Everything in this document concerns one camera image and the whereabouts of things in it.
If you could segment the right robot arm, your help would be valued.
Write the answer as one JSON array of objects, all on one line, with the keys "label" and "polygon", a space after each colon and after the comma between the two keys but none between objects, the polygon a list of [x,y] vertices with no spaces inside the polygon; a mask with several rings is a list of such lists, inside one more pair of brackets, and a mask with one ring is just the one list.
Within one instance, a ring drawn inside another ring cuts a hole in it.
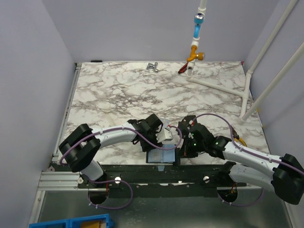
[{"label": "right robot arm", "polygon": [[234,128],[228,124],[230,136],[215,137],[197,116],[188,115],[178,123],[184,139],[183,156],[205,152],[211,157],[227,160],[227,170],[219,173],[224,186],[248,183],[273,191],[281,200],[297,205],[304,195],[304,168],[291,154],[271,155],[250,149],[234,140]]}]

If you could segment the silver grey credit card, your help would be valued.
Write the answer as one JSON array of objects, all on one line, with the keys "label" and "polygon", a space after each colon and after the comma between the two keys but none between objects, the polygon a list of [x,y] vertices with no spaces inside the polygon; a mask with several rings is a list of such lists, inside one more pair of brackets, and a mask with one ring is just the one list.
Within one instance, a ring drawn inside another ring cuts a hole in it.
[{"label": "silver grey credit card", "polygon": [[163,123],[163,127],[166,128],[169,125],[169,119],[160,118],[161,122]]}]

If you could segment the black leather card holder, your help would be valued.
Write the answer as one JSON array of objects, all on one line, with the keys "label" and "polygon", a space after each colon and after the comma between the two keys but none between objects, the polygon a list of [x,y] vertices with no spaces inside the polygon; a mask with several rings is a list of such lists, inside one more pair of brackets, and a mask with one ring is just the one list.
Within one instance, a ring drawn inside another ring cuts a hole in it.
[{"label": "black leather card holder", "polygon": [[159,149],[151,150],[146,153],[146,163],[168,163],[178,166],[181,164],[179,151],[179,148],[169,151]]}]

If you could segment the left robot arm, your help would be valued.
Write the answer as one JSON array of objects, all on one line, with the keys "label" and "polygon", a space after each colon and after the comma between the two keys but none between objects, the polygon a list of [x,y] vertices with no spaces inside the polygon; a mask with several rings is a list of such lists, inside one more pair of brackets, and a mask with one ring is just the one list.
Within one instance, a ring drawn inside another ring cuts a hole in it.
[{"label": "left robot arm", "polygon": [[88,124],[79,125],[60,145],[59,164],[79,172],[96,188],[105,183],[105,171],[94,157],[99,149],[117,143],[140,143],[143,152],[153,149],[173,151],[177,145],[163,144],[173,139],[171,126],[165,125],[156,114],[145,119],[130,119],[126,123],[93,132]]}]

